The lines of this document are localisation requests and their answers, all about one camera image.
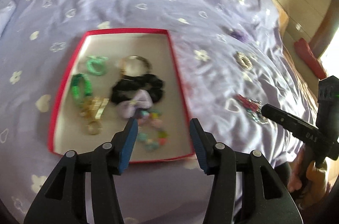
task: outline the purple bow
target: purple bow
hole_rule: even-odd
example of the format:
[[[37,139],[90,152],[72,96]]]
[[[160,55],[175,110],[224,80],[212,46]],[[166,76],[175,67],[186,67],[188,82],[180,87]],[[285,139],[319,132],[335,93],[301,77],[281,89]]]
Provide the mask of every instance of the purple bow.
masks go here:
[[[121,118],[131,118],[137,108],[148,109],[153,105],[152,99],[146,90],[138,90],[129,101],[123,101],[117,105],[117,111]]]

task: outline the green beaded bracelet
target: green beaded bracelet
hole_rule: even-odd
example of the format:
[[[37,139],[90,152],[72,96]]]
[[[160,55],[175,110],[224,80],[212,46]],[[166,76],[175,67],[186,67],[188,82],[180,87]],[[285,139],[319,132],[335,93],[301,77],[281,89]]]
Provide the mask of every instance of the green beaded bracelet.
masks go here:
[[[79,87],[80,81],[84,82],[83,97],[81,97],[81,94],[80,94],[80,87]],[[92,84],[90,83],[88,76],[84,73],[73,75],[72,81],[71,81],[71,90],[72,90],[72,96],[73,96],[74,101],[80,107],[82,107],[86,97],[93,96]]]
[[[89,73],[101,76],[106,74],[106,66],[105,61],[108,60],[107,57],[102,56],[88,56],[88,60],[86,62],[86,67]]]

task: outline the bedsheet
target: bedsheet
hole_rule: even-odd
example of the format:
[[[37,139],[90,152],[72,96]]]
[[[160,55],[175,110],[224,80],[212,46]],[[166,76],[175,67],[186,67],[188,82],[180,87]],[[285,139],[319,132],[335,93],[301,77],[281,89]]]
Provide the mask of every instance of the bedsheet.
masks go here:
[[[302,143],[272,122],[255,123],[234,96],[261,100],[314,122],[283,57],[271,0],[3,1],[0,198],[21,223],[60,159],[46,146],[50,106],[70,55],[88,30],[170,30],[191,116],[235,151],[262,151],[273,167],[292,161]],[[237,51],[250,57],[252,71],[236,62]],[[126,224],[193,224],[202,223],[213,177],[204,175],[192,157],[130,165],[115,180]],[[238,176],[236,211],[240,206]],[[93,223],[89,196],[87,209]]]

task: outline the black scrunchie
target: black scrunchie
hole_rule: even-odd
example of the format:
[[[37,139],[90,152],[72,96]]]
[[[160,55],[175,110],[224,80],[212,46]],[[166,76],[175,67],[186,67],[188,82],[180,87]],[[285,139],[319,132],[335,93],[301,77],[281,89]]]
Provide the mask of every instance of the black scrunchie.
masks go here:
[[[116,83],[112,88],[111,102],[119,104],[123,101],[130,100],[123,91],[136,91],[146,88],[153,103],[161,100],[164,90],[162,89],[164,82],[154,74],[145,74],[139,77],[123,76],[123,78]]]

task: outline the blue rubber tip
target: blue rubber tip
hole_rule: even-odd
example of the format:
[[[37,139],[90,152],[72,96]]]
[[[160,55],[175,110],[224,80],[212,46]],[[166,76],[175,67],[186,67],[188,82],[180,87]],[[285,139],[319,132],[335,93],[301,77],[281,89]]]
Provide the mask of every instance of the blue rubber tip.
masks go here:
[[[123,173],[125,169],[127,169],[129,160],[131,159],[133,147],[135,140],[137,139],[138,135],[138,122],[136,119],[134,119],[128,133],[124,146],[121,149],[120,152],[120,160],[119,160],[119,166],[118,166],[118,171],[119,173]]]
[[[200,135],[198,133],[197,129],[200,129],[196,127],[196,124],[193,120],[189,122],[189,134],[192,139],[192,143],[194,146],[195,153],[197,155],[197,159],[199,162],[200,168],[204,171],[205,174],[208,173],[209,167],[207,164],[207,158],[206,158],[206,150],[204,148],[204,145],[202,144],[202,141],[200,139]]]

